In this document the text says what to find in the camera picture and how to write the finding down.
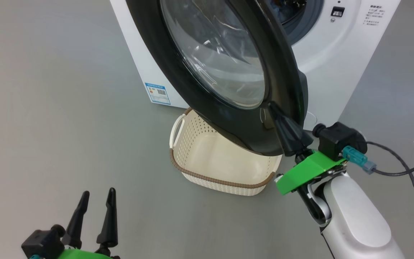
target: washing machine door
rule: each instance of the washing machine door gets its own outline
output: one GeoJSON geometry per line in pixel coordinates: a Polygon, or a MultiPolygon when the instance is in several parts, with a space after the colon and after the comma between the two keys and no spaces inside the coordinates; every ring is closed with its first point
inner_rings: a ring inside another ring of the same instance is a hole
{"type": "Polygon", "coordinates": [[[307,84],[269,0],[127,0],[156,63],[215,130],[257,154],[282,154],[267,105],[301,126],[307,84]]]}

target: teal cable connector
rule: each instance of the teal cable connector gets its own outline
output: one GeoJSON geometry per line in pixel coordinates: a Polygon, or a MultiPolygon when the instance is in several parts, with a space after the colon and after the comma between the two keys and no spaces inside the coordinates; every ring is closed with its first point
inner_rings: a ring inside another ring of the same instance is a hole
{"type": "Polygon", "coordinates": [[[357,151],[352,146],[346,146],[343,149],[342,154],[344,159],[362,167],[363,171],[367,172],[367,174],[373,174],[372,170],[376,168],[376,164],[372,161],[368,161],[368,157],[360,151],[357,151]]]}

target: brown basket rim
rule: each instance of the brown basket rim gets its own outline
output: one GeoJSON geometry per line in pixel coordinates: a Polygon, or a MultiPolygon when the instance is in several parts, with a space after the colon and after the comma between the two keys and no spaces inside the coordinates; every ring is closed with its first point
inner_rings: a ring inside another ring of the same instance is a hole
{"type": "MultiPolygon", "coordinates": [[[[190,111],[192,111],[192,110],[193,109],[190,107],[190,108],[188,108],[188,109],[185,110],[184,114],[185,115],[188,115],[188,113],[190,111]]],[[[199,178],[199,179],[202,179],[202,180],[206,180],[206,181],[209,181],[209,182],[215,182],[215,183],[218,183],[218,184],[223,184],[223,185],[228,185],[228,186],[233,186],[233,187],[239,187],[239,188],[247,188],[247,189],[255,189],[255,188],[259,188],[259,187],[265,186],[266,184],[268,184],[268,182],[270,182],[273,179],[274,174],[275,174],[275,172],[271,172],[271,174],[269,174],[268,178],[266,178],[264,181],[262,181],[260,183],[257,183],[257,184],[243,184],[243,183],[238,183],[238,182],[228,182],[228,181],[218,180],[218,179],[215,179],[215,178],[211,178],[211,177],[207,177],[207,176],[204,176],[204,175],[200,175],[200,174],[197,174],[197,173],[192,172],[190,170],[184,169],[175,160],[175,157],[174,157],[174,149],[170,149],[170,161],[172,162],[172,164],[179,171],[181,171],[181,172],[183,172],[185,174],[188,174],[190,176],[193,176],[193,177],[196,177],[196,178],[199,178]]]]}

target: white front panel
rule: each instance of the white front panel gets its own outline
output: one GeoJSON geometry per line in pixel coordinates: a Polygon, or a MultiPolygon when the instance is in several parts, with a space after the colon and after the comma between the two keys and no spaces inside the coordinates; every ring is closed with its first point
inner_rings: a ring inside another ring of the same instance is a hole
{"type": "MultiPolygon", "coordinates": [[[[170,104],[163,104],[187,108],[148,51],[125,0],[110,2],[143,84],[165,87],[170,104]]],[[[317,123],[332,125],[340,118],[399,2],[325,0],[314,27],[293,46],[298,67],[308,79],[304,129],[312,130],[317,123]],[[331,16],[334,6],[345,7],[343,17],[331,16]]]]}

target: green bracket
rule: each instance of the green bracket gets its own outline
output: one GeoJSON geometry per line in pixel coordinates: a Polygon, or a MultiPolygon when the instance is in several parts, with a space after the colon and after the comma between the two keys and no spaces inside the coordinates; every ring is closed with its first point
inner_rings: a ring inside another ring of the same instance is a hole
{"type": "Polygon", "coordinates": [[[59,259],[110,259],[110,257],[79,249],[66,249],[60,255],[59,259]]]}
{"type": "Polygon", "coordinates": [[[286,195],[306,182],[314,179],[314,177],[327,172],[332,167],[337,166],[344,161],[345,159],[341,159],[335,162],[317,151],[286,172],[277,181],[277,188],[282,195],[286,195]]]}

